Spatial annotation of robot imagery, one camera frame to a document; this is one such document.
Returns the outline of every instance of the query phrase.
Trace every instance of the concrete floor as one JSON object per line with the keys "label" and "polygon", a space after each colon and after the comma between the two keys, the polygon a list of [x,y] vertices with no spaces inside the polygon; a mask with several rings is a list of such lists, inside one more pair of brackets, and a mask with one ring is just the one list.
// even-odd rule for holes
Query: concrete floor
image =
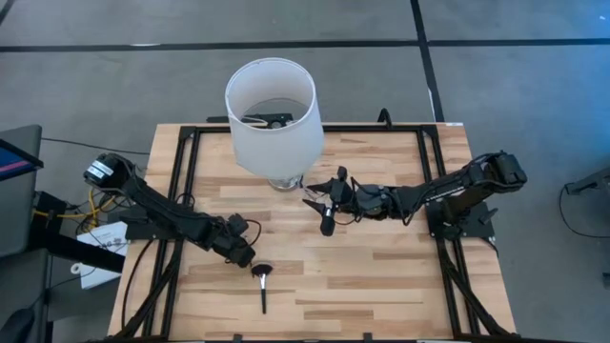
{"label": "concrete floor", "polygon": [[[610,4],[572,0],[422,0],[428,39],[610,36]],[[17,0],[0,46],[416,39],[406,0]],[[602,342],[610,334],[610,244],[567,231],[560,187],[610,165],[610,46],[431,48],[447,121],[464,122],[474,154],[517,155],[529,183],[494,196],[500,264],[518,331]],[[418,48],[24,52],[0,54],[0,130],[146,151],[158,123],[224,115],[231,74],[263,56],[293,59],[318,87],[325,121],[433,121]],[[37,189],[85,199],[82,171],[98,151],[45,142]],[[146,165],[145,157],[132,159]],[[573,227],[610,234],[594,192],[567,197]],[[67,261],[53,278],[68,277]],[[103,336],[116,283],[54,290],[54,342]]]}

